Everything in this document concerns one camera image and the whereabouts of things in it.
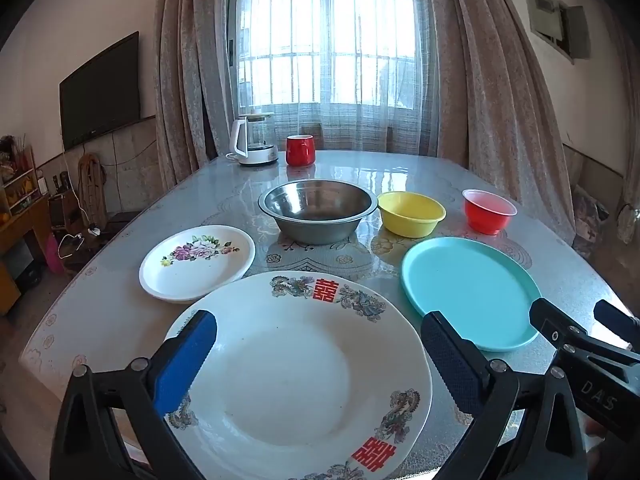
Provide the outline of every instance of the red mug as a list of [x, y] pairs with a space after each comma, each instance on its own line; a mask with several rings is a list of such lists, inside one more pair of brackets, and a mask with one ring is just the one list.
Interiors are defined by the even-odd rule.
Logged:
[[287, 137], [287, 164], [290, 166], [309, 166], [316, 161], [316, 146], [310, 135], [292, 135]]

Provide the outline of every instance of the large white plate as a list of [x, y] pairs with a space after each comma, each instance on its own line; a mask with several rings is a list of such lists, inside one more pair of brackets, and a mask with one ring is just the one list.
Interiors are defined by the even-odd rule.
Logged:
[[376, 480], [411, 450], [431, 373], [411, 324], [385, 298], [318, 272], [265, 272], [188, 308], [218, 338], [167, 416], [207, 479]]
[[227, 225], [205, 225], [160, 242], [142, 261], [138, 275], [152, 296], [189, 303], [242, 278], [254, 258], [255, 244], [247, 233]]

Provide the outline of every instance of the white kettle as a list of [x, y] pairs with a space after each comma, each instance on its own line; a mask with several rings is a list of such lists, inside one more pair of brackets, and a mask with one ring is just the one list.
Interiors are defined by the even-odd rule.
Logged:
[[278, 160], [273, 113], [240, 115], [231, 127], [227, 158], [247, 166], [270, 164]]

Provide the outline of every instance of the white plate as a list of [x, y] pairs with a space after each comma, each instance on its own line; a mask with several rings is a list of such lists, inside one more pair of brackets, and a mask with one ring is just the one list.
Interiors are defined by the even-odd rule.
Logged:
[[255, 244], [247, 233], [227, 225], [205, 225], [160, 242], [142, 261], [138, 275], [152, 296], [189, 303], [242, 278], [254, 258]]
[[174, 435], [207, 479], [376, 480], [393, 472], [431, 406], [411, 324], [385, 298], [318, 272], [265, 272], [188, 308], [218, 338]]

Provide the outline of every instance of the tv screen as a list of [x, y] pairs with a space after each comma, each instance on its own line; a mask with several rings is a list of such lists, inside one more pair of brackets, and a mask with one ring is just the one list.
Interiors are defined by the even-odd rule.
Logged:
[[111, 45], [60, 83], [65, 150], [140, 119], [138, 37]]

